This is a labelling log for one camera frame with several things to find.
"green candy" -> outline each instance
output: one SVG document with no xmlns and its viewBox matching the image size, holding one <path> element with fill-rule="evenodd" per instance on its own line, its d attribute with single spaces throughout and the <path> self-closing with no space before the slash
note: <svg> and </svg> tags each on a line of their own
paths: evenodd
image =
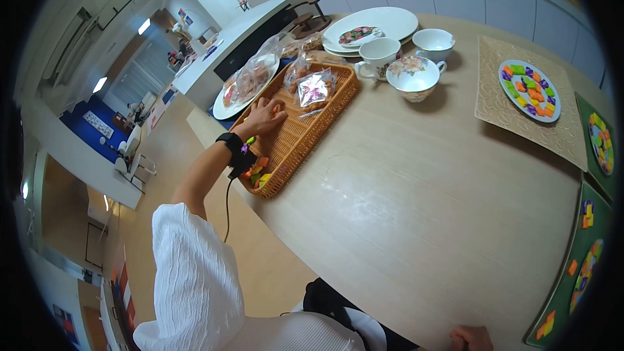
<svg viewBox="0 0 624 351">
<path fill-rule="evenodd" d="M 256 181 L 260 179 L 260 174 L 252 175 L 252 186 L 256 185 Z"/>
<path fill-rule="evenodd" d="M 513 74 L 527 74 L 524 67 L 521 65 L 511 64 L 509 67 L 514 72 Z"/>
</svg>

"beige placemat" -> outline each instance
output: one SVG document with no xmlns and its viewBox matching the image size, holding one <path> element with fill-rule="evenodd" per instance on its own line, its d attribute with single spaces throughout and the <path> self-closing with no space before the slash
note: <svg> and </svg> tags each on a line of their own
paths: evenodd
<svg viewBox="0 0 624 351">
<path fill-rule="evenodd" d="M 519 59 L 536 66 L 555 85 L 561 99 L 561 115 L 554 123 L 531 120 L 503 91 L 500 64 Z M 581 117 L 566 70 L 531 51 L 486 36 L 479 36 L 479 90 L 474 115 L 540 144 L 587 172 L 587 153 Z"/>
</svg>

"green placemat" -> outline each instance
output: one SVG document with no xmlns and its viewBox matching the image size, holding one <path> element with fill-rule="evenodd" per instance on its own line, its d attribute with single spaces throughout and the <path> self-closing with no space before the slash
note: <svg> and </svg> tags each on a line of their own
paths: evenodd
<svg viewBox="0 0 624 351">
<path fill-rule="evenodd" d="M 583 229 L 582 206 L 583 201 L 587 200 L 592 200 L 594 203 L 594 221 L 592 227 Z M 572 231 L 572 242 L 568 245 L 568 252 L 565 255 L 566 261 L 560 270 L 556 286 L 550 293 L 545 308 L 540 312 L 537 320 L 534 322 L 533 326 L 531 326 L 531 331 L 524 339 L 526 344 L 534 347 L 546 347 L 550 341 L 555 338 L 555 334 L 565 326 L 570 317 L 570 301 L 572 300 L 574 286 L 577 282 L 578 273 L 581 271 L 585 256 L 587 256 L 587 252 L 597 239 L 604 239 L 606 237 L 606 231 L 612 219 L 611 207 L 587 182 L 583 182 L 581 185 L 581 193 L 578 202 L 575 227 Z M 574 275 L 570 276 L 568 268 L 573 259 L 577 261 L 578 266 Z M 543 336 L 540 340 L 537 340 L 537 329 L 546 322 L 546 318 L 553 310 L 555 311 L 555 323 L 553 324 L 552 331 L 547 336 Z"/>
<path fill-rule="evenodd" d="M 598 160 L 596 159 L 596 155 L 593 153 L 591 139 L 589 137 L 589 116 L 592 113 L 596 113 L 602 119 L 606 128 L 609 129 L 609 133 L 611 134 L 611 142 L 613 144 L 613 153 L 617 155 L 617 147 L 615 144 L 615 136 L 613 127 L 609 124 L 608 121 L 603 119 L 603 115 L 600 114 L 598 110 L 596 110 L 592 105 L 589 104 L 588 101 L 583 99 L 578 93 L 574 93 L 577 96 L 577 105 L 578 111 L 581 114 L 581 124 L 583 127 L 583 136 L 585 137 L 585 150 L 587 151 L 587 170 L 589 174 L 594 178 L 594 180 L 600 185 L 600 189 L 604 191 L 604 193 L 608 196 L 608 199 L 613 201 L 615 198 L 615 176 L 617 174 L 620 166 L 618 163 L 613 163 L 613 172 L 611 175 L 606 175 L 602 168 L 600 168 L 600 164 L 598 164 Z"/>
</svg>

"cable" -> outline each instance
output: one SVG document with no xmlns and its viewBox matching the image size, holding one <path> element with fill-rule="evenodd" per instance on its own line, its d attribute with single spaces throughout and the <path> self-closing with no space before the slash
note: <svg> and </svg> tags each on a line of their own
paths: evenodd
<svg viewBox="0 0 624 351">
<path fill-rule="evenodd" d="M 230 179 L 228 189 L 225 191 L 225 214 L 228 217 L 228 229 L 225 232 L 225 238 L 223 239 L 223 242 L 226 242 L 228 240 L 228 235 L 230 234 L 230 207 L 228 206 L 228 197 L 230 196 L 230 186 L 232 185 L 232 182 L 234 182 L 234 179 Z"/>
</svg>

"floral teacup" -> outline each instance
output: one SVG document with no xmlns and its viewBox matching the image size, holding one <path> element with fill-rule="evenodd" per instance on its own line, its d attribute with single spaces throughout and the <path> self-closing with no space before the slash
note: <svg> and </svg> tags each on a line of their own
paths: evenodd
<svg viewBox="0 0 624 351">
<path fill-rule="evenodd" d="M 431 95 L 444 71 L 445 61 L 435 64 L 428 58 L 407 56 L 388 66 L 386 79 L 402 97 L 416 103 Z"/>
</svg>

